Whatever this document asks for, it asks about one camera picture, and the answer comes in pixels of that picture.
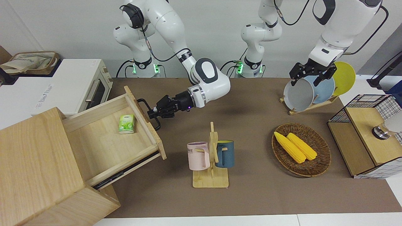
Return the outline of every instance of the blue mug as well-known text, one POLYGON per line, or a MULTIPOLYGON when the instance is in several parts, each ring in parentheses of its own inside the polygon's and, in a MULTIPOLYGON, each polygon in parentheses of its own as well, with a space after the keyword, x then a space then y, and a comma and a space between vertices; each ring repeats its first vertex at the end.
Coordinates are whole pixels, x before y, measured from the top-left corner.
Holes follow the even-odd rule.
POLYGON ((234 166, 234 142, 233 140, 220 140, 216 147, 218 154, 218 163, 220 168, 231 168, 234 166))

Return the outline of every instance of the plate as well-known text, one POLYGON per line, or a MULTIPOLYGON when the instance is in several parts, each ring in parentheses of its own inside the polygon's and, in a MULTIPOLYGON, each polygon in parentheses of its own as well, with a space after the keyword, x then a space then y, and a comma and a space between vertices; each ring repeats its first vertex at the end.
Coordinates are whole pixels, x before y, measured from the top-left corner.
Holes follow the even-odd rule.
POLYGON ((325 79, 320 82, 318 86, 314 86, 314 81, 318 76, 307 76, 306 79, 314 89, 314 94, 318 95, 318 97, 313 101, 313 104, 321 104, 327 101, 333 94, 335 90, 335 80, 334 78, 325 79))
POLYGON ((338 69, 332 76, 335 79, 335 86, 337 87, 334 96, 339 96, 348 92, 353 87, 356 80, 356 73, 353 67, 348 63, 335 62, 335 66, 338 69))
POLYGON ((328 170, 331 165, 331 151, 325 140, 315 130, 300 123, 286 123, 279 126, 275 131, 284 136, 294 133, 317 152, 317 157, 314 160, 306 160, 302 164, 298 164, 282 148, 275 135, 272 135, 274 154, 287 170, 304 177, 315 177, 328 170))
POLYGON ((306 110, 314 99, 314 89, 313 86, 305 79, 300 79, 297 81, 295 86, 292 86, 291 81, 289 81, 283 95, 286 106, 290 110, 294 111, 304 111, 306 110))

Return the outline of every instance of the oven door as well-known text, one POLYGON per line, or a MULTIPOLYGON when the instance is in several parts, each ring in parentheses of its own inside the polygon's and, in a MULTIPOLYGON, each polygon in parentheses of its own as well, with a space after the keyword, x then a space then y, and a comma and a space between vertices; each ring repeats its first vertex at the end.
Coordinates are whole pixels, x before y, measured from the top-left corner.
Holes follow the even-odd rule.
POLYGON ((91 107, 95 107, 105 102, 107 100, 107 97, 109 96, 109 92, 109 86, 107 85, 100 71, 98 71, 97 79, 92 82, 91 89, 89 90, 89 93, 85 98, 85 102, 88 103, 85 110, 88 110, 91 107))

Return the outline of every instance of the yellow corn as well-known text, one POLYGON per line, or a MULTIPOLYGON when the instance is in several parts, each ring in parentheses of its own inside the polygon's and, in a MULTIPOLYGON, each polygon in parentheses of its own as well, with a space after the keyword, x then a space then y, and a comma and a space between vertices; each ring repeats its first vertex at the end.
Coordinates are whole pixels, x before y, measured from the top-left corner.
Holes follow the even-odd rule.
POLYGON ((274 132, 274 135, 279 142, 279 144, 283 147, 283 149, 297 162, 303 163, 306 160, 306 156, 292 143, 288 140, 284 135, 274 132))
POLYGON ((295 134, 289 133, 287 138, 300 149, 300 151, 307 157, 308 160, 313 160, 317 157, 317 153, 302 139, 298 138, 295 134))

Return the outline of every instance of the oven handle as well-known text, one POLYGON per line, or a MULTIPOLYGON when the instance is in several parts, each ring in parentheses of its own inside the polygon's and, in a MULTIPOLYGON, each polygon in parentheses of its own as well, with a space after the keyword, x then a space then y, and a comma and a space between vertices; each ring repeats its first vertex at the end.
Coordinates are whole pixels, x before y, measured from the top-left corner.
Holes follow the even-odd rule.
POLYGON ((98 89, 98 87, 99 87, 99 83, 100 83, 100 82, 101 82, 101 81, 100 81, 99 79, 93 81, 92 86, 91 86, 91 89, 89 90, 88 96, 86 96, 86 98, 85 98, 85 102, 92 102, 92 101, 94 101, 95 93, 96 93, 96 91, 97 91, 97 89, 98 89))

